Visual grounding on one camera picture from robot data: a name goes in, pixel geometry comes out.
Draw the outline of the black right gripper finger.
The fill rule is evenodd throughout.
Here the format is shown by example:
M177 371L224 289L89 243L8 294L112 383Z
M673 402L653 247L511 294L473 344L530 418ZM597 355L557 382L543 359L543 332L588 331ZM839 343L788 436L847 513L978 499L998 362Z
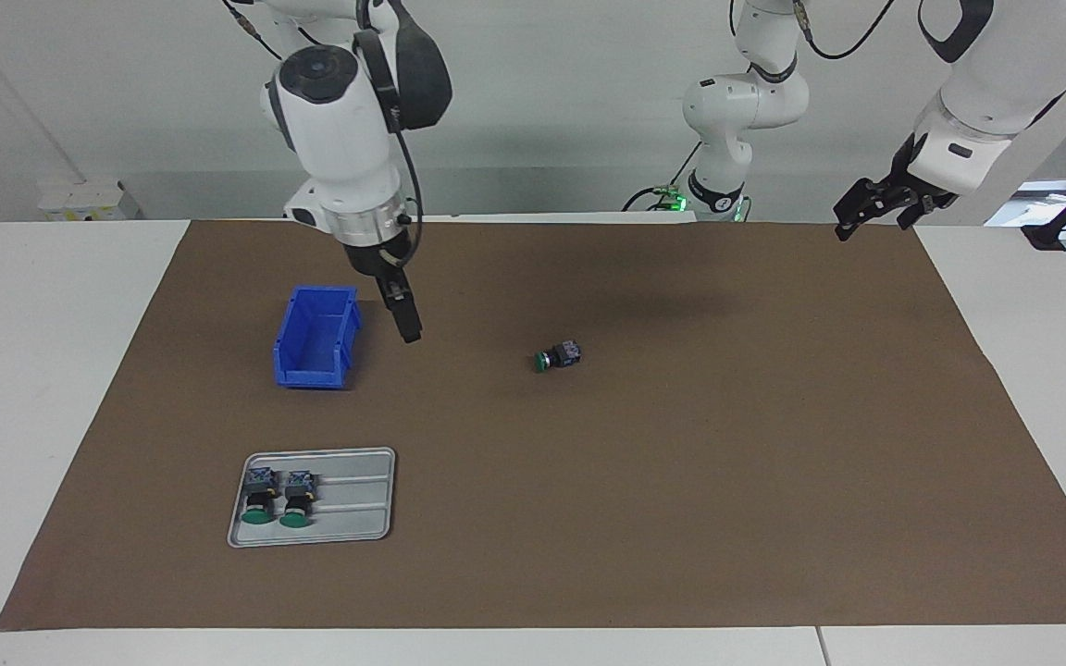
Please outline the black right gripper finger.
M392 270L382 279L382 300L393 316L399 336L406 344L422 338L422 321L414 292L403 270Z

